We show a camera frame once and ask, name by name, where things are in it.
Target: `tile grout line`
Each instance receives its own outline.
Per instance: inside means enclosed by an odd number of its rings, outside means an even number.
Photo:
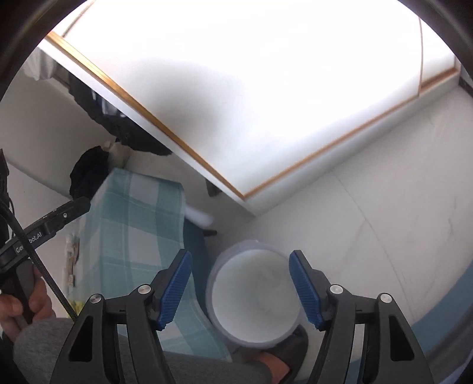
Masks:
[[[386,258],[388,259],[389,261],[389,264],[391,265],[391,268],[393,269],[394,271],[394,274],[396,275],[396,279],[397,281],[399,282],[399,285],[401,286],[401,290],[404,294],[404,297],[406,298],[406,303],[407,303],[407,307],[409,308],[409,312],[411,313],[411,317],[412,317],[412,320],[413,322],[415,321],[414,319],[414,313],[412,312],[412,308],[411,308],[411,303],[409,302],[409,299],[408,299],[408,296],[406,294],[406,291],[404,290],[404,286],[401,282],[401,279],[399,278],[399,275],[397,274],[397,271],[396,271],[396,268],[394,267],[394,264],[393,262],[391,261],[391,258],[389,257],[389,253],[387,252],[387,250],[385,249],[383,243],[381,242],[381,240],[379,239],[378,237],[378,234],[376,233],[375,229],[373,228],[373,226],[371,225],[371,222],[368,220],[368,218],[365,216],[364,212],[362,211],[361,207],[359,206],[359,204],[356,202],[356,200],[353,198],[353,196],[351,195],[350,192],[348,192],[348,189],[345,187],[345,184],[343,184],[343,182],[340,180],[340,178],[337,176],[337,174],[332,170],[330,171],[334,176],[335,178],[338,180],[338,182],[342,185],[343,189],[345,190],[345,192],[348,194],[348,196],[350,196],[350,199],[355,203],[355,205],[357,206],[358,210],[360,211],[360,213],[362,214],[363,218],[365,219],[365,221],[368,223],[369,227],[371,228],[371,230],[373,231],[375,237],[376,237],[376,240],[378,241],[379,245],[381,246],[381,248],[383,249],[383,252],[385,253],[386,255]]]

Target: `human hand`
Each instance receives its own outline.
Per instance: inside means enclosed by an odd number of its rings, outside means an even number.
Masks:
[[[30,309],[35,314],[33,322],[56,317],[51,299],[46,291],[46,284],[36,267],[34,268],[34,274],[35,288],[28,301]],[[16,297],[3,293],[0,295],[0,325],[12,342],[15,342],[21,331],[14,317],[20,316],[22,313],[23,306]]]

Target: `silver screw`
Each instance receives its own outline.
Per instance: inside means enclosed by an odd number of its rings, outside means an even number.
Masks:
[[[92,296],[90,297],[90,302],[91,302],[92,304],[96,304],[96,303],[98,303],[100,300],[102,300],[102,296],[100,296],[98,293],[96,293],[95,295],[92,295]]]
[[[339,285],[336,285],[336,284],[335,284],[335,285],[332,285],[332,286],[330,287],[330,292],[332,292],[332,293],[334,293],[334,294],[336,294],[336,295],[339,295],[340,293],[343,292],[343,288],[340,287]]]
[[[146,293],[149,293],[150,291],[151,291],[151,287],[148,284],[144,284],[138,288],[138,292],[141,293],[142,295],[145,295]]]
[[[393,298],[390,295],[388,295],[387,293],[383,293],[381,295],[381,301],[383,303],[390,303],[392,300],[393,300]]]

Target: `foot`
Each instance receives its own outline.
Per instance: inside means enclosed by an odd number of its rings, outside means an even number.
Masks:
[[[275,347],[261,352],[256,358],[271,371],[272,384],[292,383],[299,372],[308,348],[306,330],[298,326],[295,331]]]

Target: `person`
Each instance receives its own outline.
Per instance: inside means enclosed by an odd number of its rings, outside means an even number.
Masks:
[[[0,325],[14,343],[13,358],[30,384],[48,384],[69,331],[71,319],[56,319],[46,284],[35,270],[35,288],[29,298],[33,324],[21,330],[15,316],[23,313],[20,301],[0,294]],[[136,383],[126,337],[119,335],[123,374]],[[299,326],[275,347],[258,353],[246,363],[230,363],[197,356],[164,352],[176,384],[278,384],[292,383],[308,348],[307,333]]]

